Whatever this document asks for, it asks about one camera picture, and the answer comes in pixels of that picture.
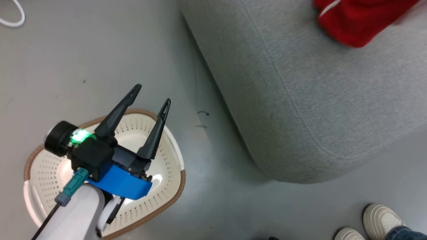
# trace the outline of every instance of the white shoe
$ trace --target white shoe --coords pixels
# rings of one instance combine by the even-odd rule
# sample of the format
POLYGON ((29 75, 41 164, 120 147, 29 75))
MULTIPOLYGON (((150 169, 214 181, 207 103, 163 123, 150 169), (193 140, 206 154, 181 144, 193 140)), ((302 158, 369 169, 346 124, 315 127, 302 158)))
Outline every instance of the white shoe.
POLYGON ((365 240, 360 233, 352 228, 343 228, 339 231, 334 240, 365 240))
POLYGON ((384 240, 392 228, 405 226, 402 219, 390 208, 376 203, 369 205, 365 210, 363 224, 372 240, 384 240))

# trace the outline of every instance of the white plastic basket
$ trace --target white plastic basket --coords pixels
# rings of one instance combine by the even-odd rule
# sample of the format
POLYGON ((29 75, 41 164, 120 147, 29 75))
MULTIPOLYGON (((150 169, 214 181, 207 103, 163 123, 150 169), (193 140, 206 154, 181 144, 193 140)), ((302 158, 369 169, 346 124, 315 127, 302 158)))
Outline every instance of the white plastic basket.
MULTIPOLYGON (((80 126, 93 132, 104 117, 80 126)), ((136 152, 145 143, 157 117, 150 112, 128 110, 116 128, 120 145, 136 152)), ((181 151, 165 126, 149 175, 153 186, 148 195, 132 201, 126 199, 116 219, 102 234, 105 240, 120 236, 155 217, 171 206, 185 185, 185 170, 181 151)), ((55 206, 54 198, 73 175, 70 160, 60 158, 39 146, 28 158, 24 170, 24 198, 28 212, 37 226, 55 206)))

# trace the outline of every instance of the gray floor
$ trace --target gray floor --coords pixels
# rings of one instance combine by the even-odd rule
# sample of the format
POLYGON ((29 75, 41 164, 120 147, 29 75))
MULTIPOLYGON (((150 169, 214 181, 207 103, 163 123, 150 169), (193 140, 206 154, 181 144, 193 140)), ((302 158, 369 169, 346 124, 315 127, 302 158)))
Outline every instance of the gray floor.
MULTIPOLYGON (((22 175, 45 132, 59 120, 105 115, 136 83, 143 89, 135 108, 157 111, 172 99, 167 125, 187 183, 172 207, 118 239, 331 239, 342 226, 365 234, 362 209, 370 202, 427 232, 427 132, 334 181, 274 182, 251 160, 174 0, 22 4, 26 24, 0 26, 2 239, 36 231, 22 175)), ((0 2, 0 17, 13 18, 12 9, 0 2)))

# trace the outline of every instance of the blue denim pant leg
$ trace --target blue denim pant leg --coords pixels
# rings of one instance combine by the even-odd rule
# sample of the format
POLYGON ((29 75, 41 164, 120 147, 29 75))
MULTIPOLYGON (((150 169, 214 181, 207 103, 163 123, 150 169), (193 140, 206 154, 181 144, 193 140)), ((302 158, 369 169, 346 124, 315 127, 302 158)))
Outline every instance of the blue denim pant leg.
POLYGON ((412 231, 405 226, 398 226, 387 234, 386 240, 427 240, 427 235, 412 231))

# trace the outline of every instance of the basket rim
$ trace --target basket rim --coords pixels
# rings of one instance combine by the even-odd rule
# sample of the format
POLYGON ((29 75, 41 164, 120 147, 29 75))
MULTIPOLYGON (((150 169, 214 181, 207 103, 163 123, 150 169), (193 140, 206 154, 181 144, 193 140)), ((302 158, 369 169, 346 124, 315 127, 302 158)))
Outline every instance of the basket rim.
MULTIPOLYGON (((143 114, 143 115, 151 117, 152 119, 154 119, 154 121, 157 121, 157 116, 154 113, 143 110, 143 109, 130 109, 130 110, 127 110, 124 115, 128 115, 128 114, 143 114)), ((105 117, 106 116, 99 117, 99 118, 96 118, 92 121, 81 124, 81 125, 79 125, 79 128, 84 129, 84 128, 90 127, 92 125, 95 125, 97 123, 100 123, 102 120, 104 120, 105 117)), ((31 180, 32 164, 33 164, 35 158, 37 157, 37 155, 43 149, 44 149, 44 146, 42 144, 42 145, 38 146, 28 157, 28 159, 25 163, 25 167, 24 167, 24 182, 31 180)), ((111 240, 111 239, 116 238, 122 234, 125 234, 126 232, 139 227, 140 225, 146 223, 147 221, 151 220, 153 217, 157 216, 158 214, 160 214, 161 212, 166 210, 168 207, 170 207, 172 204, 174 204, 176 202, 176 200, 178 200, 178 198, 182 194, 182 191, 184 191, 184 186, 185 186, 185 169, 181 170, 181 182, 179 183, 178 191, 173 196, 173 198, 171 198, 171 200, 169 200, 168 202, 163 204, 161 207, 156 209, 154 212, 152 212, 152 213, 148 214, 147 216, 143 217, 142 219, 134 222, 133 224, 131 224, 127 227, 124 227, 123 229, 118 230, 116 232, 113 232, 107 236, 104 236, 104 240, 111 240)))

